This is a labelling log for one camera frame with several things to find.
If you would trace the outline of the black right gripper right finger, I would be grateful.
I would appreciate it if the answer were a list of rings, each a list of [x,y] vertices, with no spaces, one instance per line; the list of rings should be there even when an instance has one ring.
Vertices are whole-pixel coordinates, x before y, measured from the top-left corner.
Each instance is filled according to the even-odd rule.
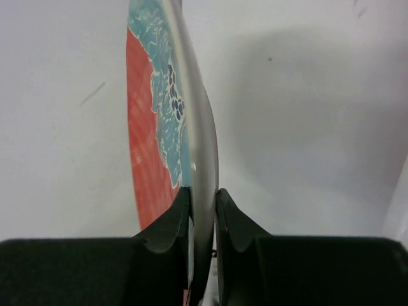
[[[273,235],[216,197],[221,305],[406,305],[407,251],[379,237]]]

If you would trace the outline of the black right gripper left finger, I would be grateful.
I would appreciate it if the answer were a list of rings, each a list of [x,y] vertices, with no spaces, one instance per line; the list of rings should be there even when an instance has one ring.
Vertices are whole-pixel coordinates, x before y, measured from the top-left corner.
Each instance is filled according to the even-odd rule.
[[[188,188],[130,238],[1,243],[2,305],[182,305],[188,279]]]

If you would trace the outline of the red and teal plate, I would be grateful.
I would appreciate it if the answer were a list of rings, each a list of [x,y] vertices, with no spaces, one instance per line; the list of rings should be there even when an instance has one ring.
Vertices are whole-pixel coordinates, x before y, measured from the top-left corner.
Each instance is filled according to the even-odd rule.
[[[131,1],[127,24],[127,124],[139,225],[149,226],[187,189],[187,302],[201,305],[219,187],[214,116],[182,3]]]

